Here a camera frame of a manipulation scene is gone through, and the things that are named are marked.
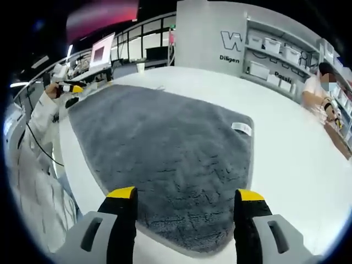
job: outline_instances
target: gray rug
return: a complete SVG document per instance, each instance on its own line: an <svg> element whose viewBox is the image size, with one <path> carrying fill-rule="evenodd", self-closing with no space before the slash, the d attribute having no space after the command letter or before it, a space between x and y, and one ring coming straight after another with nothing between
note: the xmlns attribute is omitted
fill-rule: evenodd
<svg viewBox="0 0 352 264"><path fill-rule="evenodd" d="M217 252L233 237L251 174L249 117L159 90L113 85L73 105L72 127L105 193L136 186L139 224L177 248Z"/></svg>

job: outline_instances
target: fabric label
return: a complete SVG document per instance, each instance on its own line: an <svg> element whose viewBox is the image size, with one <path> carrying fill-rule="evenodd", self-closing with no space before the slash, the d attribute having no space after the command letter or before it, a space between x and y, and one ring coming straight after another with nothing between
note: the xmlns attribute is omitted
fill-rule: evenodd
<svg viewBox="0 0 352 264"><path fill-rule="evenodd" d="M231 128L233 130L240 130L246 133L248 136L252 136L252 129L249 125L244 123L232 123Z"/></svg>

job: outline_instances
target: person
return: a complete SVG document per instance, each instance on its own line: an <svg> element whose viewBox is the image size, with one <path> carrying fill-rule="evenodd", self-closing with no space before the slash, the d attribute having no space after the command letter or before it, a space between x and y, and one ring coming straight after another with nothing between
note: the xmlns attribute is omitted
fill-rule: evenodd
<svg viewBox="0 0 352 264"><path fill-rule="evenodd" d="M58 106L53 101L57 95L58 84L45 89L31 114L19 151L11 153L7 164L10 188L20 215L29 234L45 253L58 250L65 242L67 230L77 221L74 199L53 173L47 173L39 159L42 151L37 142L41 143L57 112Z"/></svg>
<svg viewBox="0 0 352 264"><path fill-rule="evenodd" d="M302 91L303 106L324 125L325 131L332 139L335 147L352 163L351 150L337 132L338 128L335 120L338 115L332 105L333 98L327 92L331 83L336 83L333 67L329 63L320 63L319 76L311 76L304 84Z"/></svg>

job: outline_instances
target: computer monitor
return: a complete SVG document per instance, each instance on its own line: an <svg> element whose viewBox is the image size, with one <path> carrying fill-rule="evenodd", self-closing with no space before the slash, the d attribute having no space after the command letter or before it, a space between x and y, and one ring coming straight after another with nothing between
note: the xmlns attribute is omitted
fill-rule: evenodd
<svg viewBox="0 0 352 264"><path fill-rule="evenodd" d="M115 33L99 40L92 47L92 55L90 59L89 69L104 67L111 65L110 54L111 46L114 40Z"/></svg>

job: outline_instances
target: white cup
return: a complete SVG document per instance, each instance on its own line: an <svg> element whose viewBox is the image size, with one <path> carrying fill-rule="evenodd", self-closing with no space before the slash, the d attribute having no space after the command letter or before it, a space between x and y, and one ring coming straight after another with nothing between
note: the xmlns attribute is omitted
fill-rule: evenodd
<svg viewBox="0 0 352 264"><path fill-rule="evenodd" d="M137 63L137 71L139 73L143 73L144 72L144 67L145 67L145 63Z"/></svg>

